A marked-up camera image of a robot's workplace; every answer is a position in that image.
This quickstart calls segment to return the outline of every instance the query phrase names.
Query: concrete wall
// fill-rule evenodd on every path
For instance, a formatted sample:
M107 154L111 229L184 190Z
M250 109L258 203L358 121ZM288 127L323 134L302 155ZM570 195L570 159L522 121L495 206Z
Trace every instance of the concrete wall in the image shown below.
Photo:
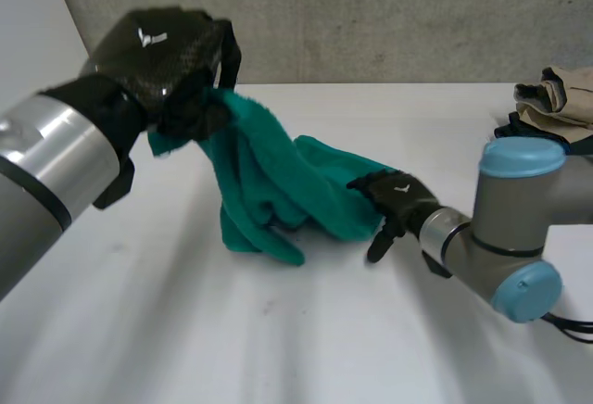
M233 21L241 82L517 82L593 65L593 0L66 0L89 47L126 10Z

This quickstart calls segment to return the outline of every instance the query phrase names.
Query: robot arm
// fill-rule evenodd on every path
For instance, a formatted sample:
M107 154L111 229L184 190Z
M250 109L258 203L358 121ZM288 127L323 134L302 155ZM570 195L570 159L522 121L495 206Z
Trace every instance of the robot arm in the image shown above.
M179 8L126 15L83 75L0 117L0 300L82 212L131 189L146 129L203 140L230 118L204 89L233 88L241 52L231 23Z
M369 174L349 187L385 215L369 261L409 231L433 273L457 277L512 321L530 322L549 317L561 295L560 275L542 259L548 228L593 222L591 180L590 158L566 157L548 140L511 137L485 148L472 219L441 206L404 172ZM580 323L581 333L593 333Z
M140 106L99 75L35 95L0 119L0 298L116 179L129 189L128 154L144 128Z

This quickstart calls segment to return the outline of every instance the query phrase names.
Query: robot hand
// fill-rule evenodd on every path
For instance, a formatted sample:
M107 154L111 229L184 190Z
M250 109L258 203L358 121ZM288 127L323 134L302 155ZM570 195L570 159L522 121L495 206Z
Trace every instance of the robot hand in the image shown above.
M200 141L223 128L230 113L207 103L204 89L219 66L219 87L232 89L240 63L230 21L179 8L138 10L107 34L81 78L45 92L81 112L118 155L120 173L94 205L107 208L130 192L128 155L141 131Z
M142 106L148 128L203 140L224 127L225 107L202 96L214 84L233 89L241 51L230 21L178 7L137 10L123 17L91 54L82 74L119 84Z
M385 216L385 225L367 253L371 263L385 255L395 238L403 237L407 230L414 232L416 217L425 218L441 208L426 186L413 175L399 170L372 172L350 182L347 188L360 191Z

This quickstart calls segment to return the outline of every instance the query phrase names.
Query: fabric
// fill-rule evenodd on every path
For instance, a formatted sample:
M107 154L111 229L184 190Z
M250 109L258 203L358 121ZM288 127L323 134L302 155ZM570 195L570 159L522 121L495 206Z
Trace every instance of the fabric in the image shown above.
M517 84L514 96L524 123L569 143L593 135L593 68L545 68L540 84Z
M300 265L303 253L275 229L318 223L341 240L370 239L382 216L346 184L385 165L333 149L312 137L294 142L268 109L231 91L212 89L232 123L199 145L208 155L222 194L221 230L232 251L262 251ZM155 155L184 145L149 134Z
M517 112L509 114L509 124L500 126L494 130L494 135L497 138L501 137L536 137L546 138L560 144L564 148L567 155L575 156L589 156L593 155L593 136L579 140L577 142L569 143L564 137L556 135L555 133L547 133L538 128L524 123L520 120Z

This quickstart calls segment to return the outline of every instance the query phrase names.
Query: cable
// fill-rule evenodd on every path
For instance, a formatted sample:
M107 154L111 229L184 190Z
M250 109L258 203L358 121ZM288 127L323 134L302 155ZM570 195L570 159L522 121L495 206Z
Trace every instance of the cable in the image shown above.
M587 321L573 321L572 319L561 318L552 313L547 313L542 318L542 321L554 325L563 335L570 337L576 342L582 344L593 344L592 339L586 339L573 333L580 333L582 335L593 335L593 322Z

